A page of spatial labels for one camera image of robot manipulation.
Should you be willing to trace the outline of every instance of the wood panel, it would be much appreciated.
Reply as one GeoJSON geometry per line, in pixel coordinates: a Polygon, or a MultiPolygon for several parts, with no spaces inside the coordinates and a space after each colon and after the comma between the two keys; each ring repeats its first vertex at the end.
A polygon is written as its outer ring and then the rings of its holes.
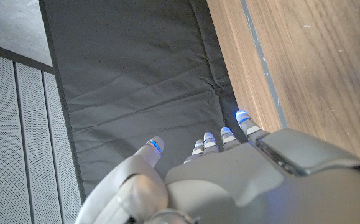
{"type": "MultiPolygon", "coordinates": [[[[213,12],[219,4],[227,10],[220,15],[211,13],[215,25],[224,23],[224,13],[227,17],[239,13],[238,2],[209,4],[213,12]]],[[[360,0],[246,2],[288,126],[360,157],[360,0]]],[[[252,45],[247,42],[251,35],[246,34],[249,29],[243,23],[243,18],[234,17],[222,26],[244,29],[235,33],[243,32],[245,44],[252,45]]],[[[234,31],[230,33],[218,25],[216,31],[228,70],[230,66],[257,66],[251,65],[257,60],[243,65],[245,62],[234,55],[244,56],[227,49],[233,44],[228,42],[237,37],[234,31]]],[[[250,78],[241,72],[229,75],[234,82],[250,78]]],[[[244,86],[233,84],[237,97],[247,92],[244,86]]],[[[258,88],[261,84],[250,85],[258,88]]],[[[254,100],[266,100],[266,96],[257,95],[254,100]]]]}
{"type": "Polygon", "coordinates": [[[281,128],[239,0],[208,1],[239,109],[268,131],[281,128]]]}

